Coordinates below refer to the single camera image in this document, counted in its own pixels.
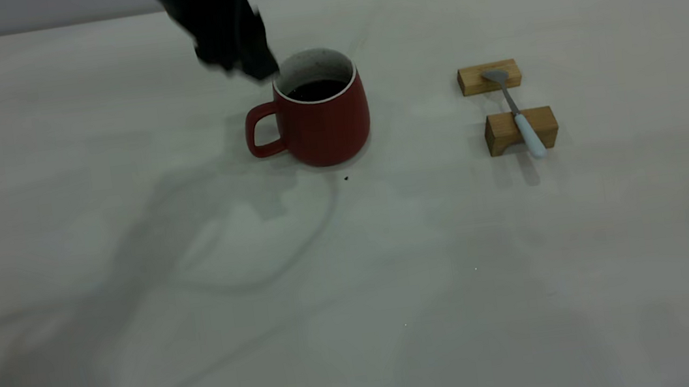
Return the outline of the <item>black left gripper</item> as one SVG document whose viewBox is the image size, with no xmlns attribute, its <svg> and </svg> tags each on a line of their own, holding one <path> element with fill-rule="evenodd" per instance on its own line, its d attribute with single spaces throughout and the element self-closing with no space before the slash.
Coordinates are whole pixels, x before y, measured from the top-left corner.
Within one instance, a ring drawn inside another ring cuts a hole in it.
<svg viewBox="0 0 689 387">
<path fill-rule="evenodd" d="M 200 64 L 222 72 L 239 71 L 263 83 L 279 75 L 279 64 L 266 40 L 266 30 L 249 0 L 156 0 L 166 14 L 196 39 Z M 226 44 L 246 40 L 237 53 Z"/>
</svg>

